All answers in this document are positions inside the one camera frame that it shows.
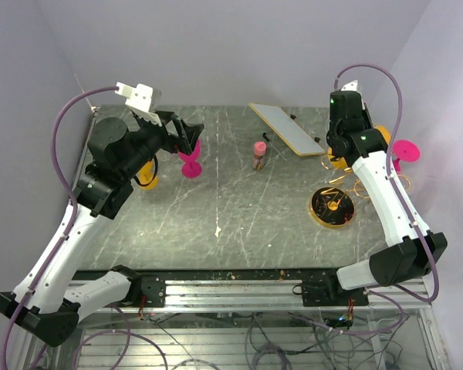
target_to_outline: marble table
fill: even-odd
[[[339,267],[384,247],[384,233],[369,200],[356,197],[355,216],[340,229],[318,224],[309,200],[342,173],[319,156],[298,157],[270,135],[284,160],[268,149],[266,166],[252,169],[252,146],[270,132],[248,107],[166,106],[187,123],[203,123],[202,174],[181,174],[177,155],[160,151],[159,184],[135,191],[115,221],[93,242],[82,269],[123,264],[142,268]],[[296,122],[325,143],[327,109],[291,108]],[[98,119],[115,116],[137,124],[124,106],[102,106]],[[86,155],[84,166],[91,161]],[[353,187],[355,175],[342,189]]]

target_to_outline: connector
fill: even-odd
[[[153,89],[142,83],[138,83],[136,87],[132,87],[118,82],[117,86],[118,90],[115,93],[127,98],[125,105],[128,106],[130,110],[138,116],[162,126],[159,116],[153,113],[161,97],[160,90]]]

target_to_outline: gray wall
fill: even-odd
[[[0,291],[25,277],[65,209],[48,145],[57,111],[79,91],[38,5],[0,0]],[[69,178],[88,117],[88,105],[80,104],[60,133],[59,157]],[[0,315],[0,342],[5,323]]]
[[[354,62],[390,68],[428,0],[38,0],[84,89],[144,82],[163,103],[326,106]],[[364,82],[371,101],[384,80]],[[94,102],[118,103],[114,96]]]
[[[412,200],[431,229],[448,239],[434,309],[453,368],[463,369],[463,0],[459,6],[431,1],[392,72],[404,99],[398,138],[421,148],[420,161],[404,166],[415,185]],[[392,127],[390,82],[370,108],[374,120]]]

